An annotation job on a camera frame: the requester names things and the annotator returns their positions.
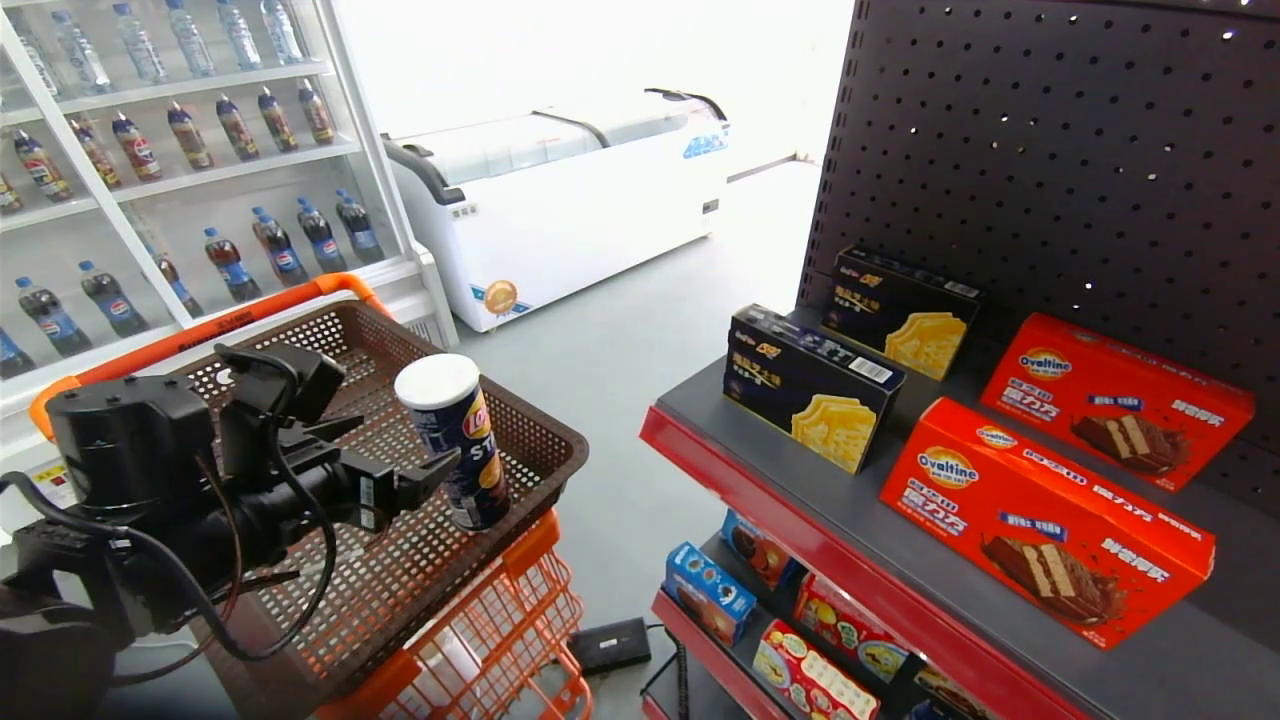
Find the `gray floor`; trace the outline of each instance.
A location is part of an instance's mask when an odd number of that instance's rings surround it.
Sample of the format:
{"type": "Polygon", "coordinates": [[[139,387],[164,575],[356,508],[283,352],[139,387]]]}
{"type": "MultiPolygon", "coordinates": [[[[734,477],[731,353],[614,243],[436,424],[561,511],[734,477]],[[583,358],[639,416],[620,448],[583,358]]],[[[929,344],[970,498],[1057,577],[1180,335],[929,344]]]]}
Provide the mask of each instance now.
{"type": "MultiPolygon", "coordinates": [[[[723,355],[735,310],[794,306],[817,183],[818,169],[800,163],[744,178],[712,237],[490,333],[460,328],[461,352],[591,443],[557,506],[584,626],[650,616],[667,552],[719,527],[723,505],[643,443],[640,423],[659,395],[723,355]]],[[[671,652],[660,630],[650,639],[650,667],[594,683],[595,717],[640,717],[639,689],[671,652]]]]}

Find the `shopping basket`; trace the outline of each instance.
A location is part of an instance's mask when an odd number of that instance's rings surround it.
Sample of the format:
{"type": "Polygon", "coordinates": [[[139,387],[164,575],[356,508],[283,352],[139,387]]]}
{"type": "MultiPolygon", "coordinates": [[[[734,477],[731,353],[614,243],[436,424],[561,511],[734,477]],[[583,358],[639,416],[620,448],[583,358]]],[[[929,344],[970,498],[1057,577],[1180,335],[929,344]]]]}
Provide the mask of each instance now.
{"type": "MultiPolygon", "coordinates": [[[[396,324],[369,287],[348,273],[315,278],[64,378],[36,398],[32,419],[47,437],[51,429],[45,402],[58,392],[145,370],[338,291],[351,291],[360,301],[324,305],[237,345],[261,348],[287,342],[334,359],[346,368],[347,378],[328,414],[365,416],[365,424],[339,445],[398,468],[421,465],[426,452],[392,386],[401,368],[439,350],[396,324]]],[[[229,400],[233,384],[215,356],[175,374],[188,377],[215,413],[229,400]]],[[[397,518],[367,551],[367,534],[339,525],[343,561],[319,611],[287,651],[251,664],[234,660],[218,644],[206,652],[241,716],[303,717],[325,700],[360,688],[559,498],[568,477],[586,461],[586,441],[488,378],[481,379],[481,387],[512,493],[511,512],[485,533],[467,533],[448,520],[444,500],[436,493],[421,510],[397,518]]],[[[321,538],[314,534],[291,548],[280,569],[319,566],[323,556],[321,538]]],[[[314,573],[305,573],[291,583],[242,597],[229,629],[243,644],[261,647],[297,616],[315,580],[314,573]]],[[[200,621],[192,628],[200,637],[207,634],[200,621]]]]}

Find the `lay's stax can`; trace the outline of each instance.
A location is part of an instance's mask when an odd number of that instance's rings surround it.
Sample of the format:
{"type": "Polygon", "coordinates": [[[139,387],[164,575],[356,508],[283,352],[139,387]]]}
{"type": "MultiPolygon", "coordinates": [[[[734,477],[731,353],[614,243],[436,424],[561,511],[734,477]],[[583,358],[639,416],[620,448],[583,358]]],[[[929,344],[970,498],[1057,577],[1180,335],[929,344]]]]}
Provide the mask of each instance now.
{"type": "Polygon", "coordinates": [[[511,510],[502,459],[480,389],[480,368],[465,355],[415,360],[396,375],[396,397],[430,455],[457,447],[462,461],[444,483],[453,524],[486,530],[511,510]]]}

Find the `white can lid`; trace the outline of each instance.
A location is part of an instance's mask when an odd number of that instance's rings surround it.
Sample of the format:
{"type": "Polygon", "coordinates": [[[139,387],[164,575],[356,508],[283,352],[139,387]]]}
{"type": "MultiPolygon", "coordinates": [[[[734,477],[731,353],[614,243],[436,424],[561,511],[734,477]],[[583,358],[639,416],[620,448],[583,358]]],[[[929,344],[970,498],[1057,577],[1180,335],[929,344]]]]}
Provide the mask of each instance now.
{"type": "Polygon", "coordinates": [[[396,397],[416,410],[453,405],[480,384],[480,368],[466,355],[442,352],[415,360],[396,375],[396,397]]]}

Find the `power adapter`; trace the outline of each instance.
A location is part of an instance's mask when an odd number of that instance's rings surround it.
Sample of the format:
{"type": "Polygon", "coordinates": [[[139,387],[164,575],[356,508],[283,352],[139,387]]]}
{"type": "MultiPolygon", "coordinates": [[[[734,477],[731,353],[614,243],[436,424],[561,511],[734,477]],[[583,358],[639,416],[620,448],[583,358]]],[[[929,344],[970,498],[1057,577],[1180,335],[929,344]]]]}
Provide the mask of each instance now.
{"type": "Polygon", "coordinates": [[[582,666],[582,676],[590,678],[620,667],[649,662],[649,635],[644,618],[588,628],[568,638],[568,651],[582,666]]]}

